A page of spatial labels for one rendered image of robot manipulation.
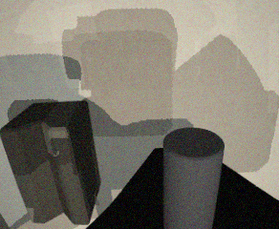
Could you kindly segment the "grey cylinder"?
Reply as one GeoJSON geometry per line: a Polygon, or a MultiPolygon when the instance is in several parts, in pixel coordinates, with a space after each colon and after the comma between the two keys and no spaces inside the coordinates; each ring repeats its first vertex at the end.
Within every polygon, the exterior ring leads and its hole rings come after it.
{"type": "Polygon", "coordinates": [[[224,149],[215,133],[198,127],[163,138],[163,229],[212,229],[224,149]]]}

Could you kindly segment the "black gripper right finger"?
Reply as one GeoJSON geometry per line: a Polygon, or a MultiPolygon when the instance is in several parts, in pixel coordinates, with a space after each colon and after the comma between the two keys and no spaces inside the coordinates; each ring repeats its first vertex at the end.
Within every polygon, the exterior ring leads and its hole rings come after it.
{"type": "Polygon", "coordinates": [[[279,229],[279,201],[223,164],[212,229],[279,229]]]}

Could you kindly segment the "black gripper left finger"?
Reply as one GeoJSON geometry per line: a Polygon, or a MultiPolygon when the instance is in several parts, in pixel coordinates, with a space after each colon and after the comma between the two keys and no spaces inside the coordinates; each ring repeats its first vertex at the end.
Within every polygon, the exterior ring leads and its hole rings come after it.
{"type": "Polygon", "coordinates": [[[163,229],[162,148],[152,150],[118,197],[86,229],[163,229]]]}

